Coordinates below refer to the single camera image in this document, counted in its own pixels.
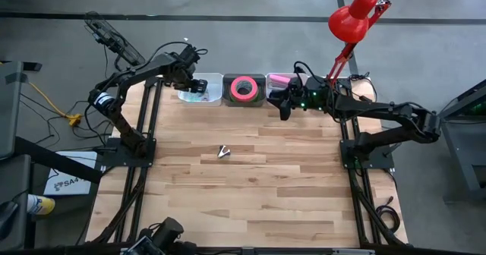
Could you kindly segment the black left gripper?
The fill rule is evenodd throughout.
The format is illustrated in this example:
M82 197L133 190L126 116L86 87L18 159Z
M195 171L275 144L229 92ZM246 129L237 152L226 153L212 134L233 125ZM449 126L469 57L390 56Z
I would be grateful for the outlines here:
M166 86L175 90L190 90L192 93L205 93L208 82L194 79L194 63L174 61L166 66Z

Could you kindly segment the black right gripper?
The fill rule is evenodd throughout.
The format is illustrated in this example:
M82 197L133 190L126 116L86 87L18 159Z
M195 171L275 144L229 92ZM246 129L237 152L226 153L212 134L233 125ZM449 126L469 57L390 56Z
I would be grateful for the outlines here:
M287 90L271 90L267 96L269 103L280 103L279 116L282 121L287 121L295 108L329 111L333 100L329 81L322 77L309 77L305 82L294 77Z

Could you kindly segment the green tape roll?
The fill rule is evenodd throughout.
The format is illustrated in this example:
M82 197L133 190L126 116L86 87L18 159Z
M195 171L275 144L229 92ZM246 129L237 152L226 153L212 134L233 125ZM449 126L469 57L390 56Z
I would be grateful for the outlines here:
M249 88L238 88L235 93L229 93L229 101L243 104L257 103L263 99L263 94L258 88L250 90Z

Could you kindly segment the pink stapler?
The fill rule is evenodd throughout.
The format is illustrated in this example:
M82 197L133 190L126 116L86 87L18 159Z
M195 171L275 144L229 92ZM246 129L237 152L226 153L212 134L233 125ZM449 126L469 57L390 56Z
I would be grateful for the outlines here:
M288 86L290 80L291 79L289 77L284 77L277 74L270 74L268 84L271 89L285 89Z

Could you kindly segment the pink tape roll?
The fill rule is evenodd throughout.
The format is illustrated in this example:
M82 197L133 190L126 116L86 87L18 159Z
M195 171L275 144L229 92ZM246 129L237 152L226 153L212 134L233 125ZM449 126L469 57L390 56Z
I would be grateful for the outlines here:
M249 76L235 78L230 86L230 96L236 102L251 102L257 98L258 93L256 80Z

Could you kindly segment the clear plastic bin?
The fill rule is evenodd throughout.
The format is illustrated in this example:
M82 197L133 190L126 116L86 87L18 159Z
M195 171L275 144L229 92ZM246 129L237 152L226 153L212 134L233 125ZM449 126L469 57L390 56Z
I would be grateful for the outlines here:
M194 73L194 77L196 79L203 79L208 82L206 92L210 94L210 101L209 102L189 102L188 94L190 92L182 92L182 91L178 92L178 98L185 105L204 106L204 107L220 106L222 102L223 75L219 73Z

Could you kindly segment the white plastic bin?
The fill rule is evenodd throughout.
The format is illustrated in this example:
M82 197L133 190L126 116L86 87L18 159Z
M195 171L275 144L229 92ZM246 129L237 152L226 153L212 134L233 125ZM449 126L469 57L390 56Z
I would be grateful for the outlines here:
M292 79L294 77L300 77L303 84L306 84L306 82L307 82L307 80L309 78L309 76L306 75L306 74L296 74L296 73L269 73L269 74L267 74L265 76L265 78L266 78L266 97L269 95L269 93L270 93L271 90L284 90L284 89L271 89L269 87L268 81L269 81L269 75L270 74L277 74L277 75L280 75L280 76L289 77L290 79Z

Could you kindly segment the red desk lamp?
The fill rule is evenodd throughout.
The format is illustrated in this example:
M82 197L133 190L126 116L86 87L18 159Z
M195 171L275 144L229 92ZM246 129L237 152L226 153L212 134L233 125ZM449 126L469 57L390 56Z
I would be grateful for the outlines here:
M391 5L390 0L354 0L330 16L328 26L331 33L345 43L327 75L331 86L336 84L354 48Z

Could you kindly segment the white printed box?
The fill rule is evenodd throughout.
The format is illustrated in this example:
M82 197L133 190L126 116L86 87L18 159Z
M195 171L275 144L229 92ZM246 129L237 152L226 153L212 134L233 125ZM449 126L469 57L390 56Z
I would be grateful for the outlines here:
M88 168L95 168L97 154L94 151L58 151L57 154L70 159L70 162L67 162L67 168L50 170L43 195L47 197L88 195L91 182L85 180L85 176L81 178L79 174Z

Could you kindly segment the black diagonal bar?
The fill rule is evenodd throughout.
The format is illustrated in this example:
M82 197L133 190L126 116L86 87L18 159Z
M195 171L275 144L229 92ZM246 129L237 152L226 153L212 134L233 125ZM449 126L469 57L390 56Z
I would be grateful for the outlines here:
M34 162L40 165L56 169L59 172L84 179L94 184L100 183L100 179L103 176L101 171L83 165L66 156L59 155L56 152L21 137L15 137L14 153L28 155Z

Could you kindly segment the gray metal cabinet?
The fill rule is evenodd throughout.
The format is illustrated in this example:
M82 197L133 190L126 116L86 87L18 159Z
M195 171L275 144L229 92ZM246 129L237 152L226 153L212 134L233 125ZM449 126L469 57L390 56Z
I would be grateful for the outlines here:
M486 201L486 79L440 111L443 137L465 187L443 197L445 203Z

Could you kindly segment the yellow white bottle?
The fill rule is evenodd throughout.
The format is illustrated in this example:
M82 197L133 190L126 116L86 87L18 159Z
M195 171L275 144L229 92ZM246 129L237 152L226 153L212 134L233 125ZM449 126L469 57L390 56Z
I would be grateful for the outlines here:
M27 195L27 212L32 215L45 216L55 208L55 201L52 198Z

